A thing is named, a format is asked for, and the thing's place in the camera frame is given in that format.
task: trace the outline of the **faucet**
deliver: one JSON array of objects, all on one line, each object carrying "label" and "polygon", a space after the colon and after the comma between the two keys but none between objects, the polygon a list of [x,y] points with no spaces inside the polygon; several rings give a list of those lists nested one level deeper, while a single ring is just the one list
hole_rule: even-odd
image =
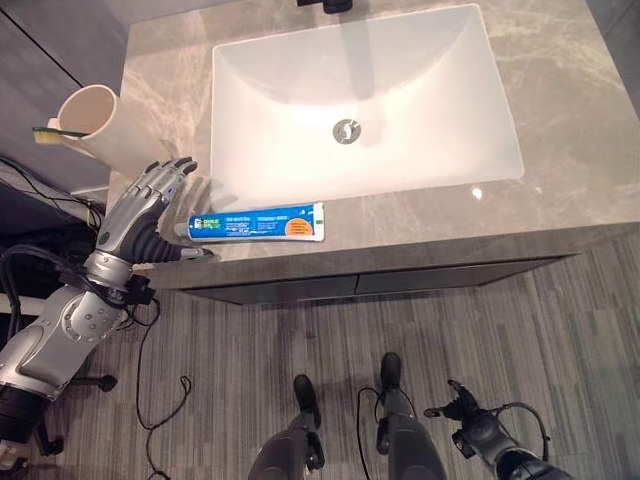
[{"label": "faucet", "polygon": [[298,6],[322,2],[324,13],[342,13],[351,10],[353,0],[297,0]]}]

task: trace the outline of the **vanity cabinet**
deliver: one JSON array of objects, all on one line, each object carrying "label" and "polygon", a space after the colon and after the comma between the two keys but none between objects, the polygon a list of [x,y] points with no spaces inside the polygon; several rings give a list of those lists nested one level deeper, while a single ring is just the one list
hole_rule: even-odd
[{"label": "vanity cabinet", "polygon": [[358,273],[333,277],[196,288],[186,293],[236,304],[281,303],[484,285],[564,256],[474,265]]}]

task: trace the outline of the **toothbrush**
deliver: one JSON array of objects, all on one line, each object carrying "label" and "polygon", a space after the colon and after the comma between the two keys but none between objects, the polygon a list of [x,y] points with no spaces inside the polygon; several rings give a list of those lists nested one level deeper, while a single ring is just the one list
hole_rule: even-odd
[{"label": "toothbrush", "polygon": [[89,135],[88,133],[81,132],[71,132],[69,130],[58,130],[57,128],[49,128],[49,127],[33,127],[31,129],[33,131],[33,138],[36,140],[36,143],[41,143],[45,145],[56,145],[62,143],[62,135],[68,135],[69,137],[86,137]]}]

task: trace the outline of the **white cup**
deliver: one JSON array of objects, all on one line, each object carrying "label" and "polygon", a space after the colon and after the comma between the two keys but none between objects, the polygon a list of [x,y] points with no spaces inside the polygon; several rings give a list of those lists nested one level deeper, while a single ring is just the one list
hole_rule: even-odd
[{"label": "white cup", "polygon": [[73,93],[47,126],[88,133],[82,138],[63,135],[62,143],[130,179],[150,163],[171,159],[169,150],[105,85],[89,85]]}]

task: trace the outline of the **silver robotic arm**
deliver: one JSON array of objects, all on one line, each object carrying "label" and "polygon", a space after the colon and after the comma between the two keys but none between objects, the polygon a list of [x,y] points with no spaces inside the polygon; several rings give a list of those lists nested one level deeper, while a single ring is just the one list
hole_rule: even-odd
[{"label": "silver robotic arm", "polygon": [[[150,165],[107,215],[84,269],[66,272],[61,278],[67,284],[46,300],[42,315],[0,351],[0,440],[26,443],[87,355],[120,324],[125,306],[138,303],[134,263],[210,254],[170,244],[156,230],[196,167],[191,158]],[[28,253],[28,247],[12,247],[2,257],[13,253]]]}]

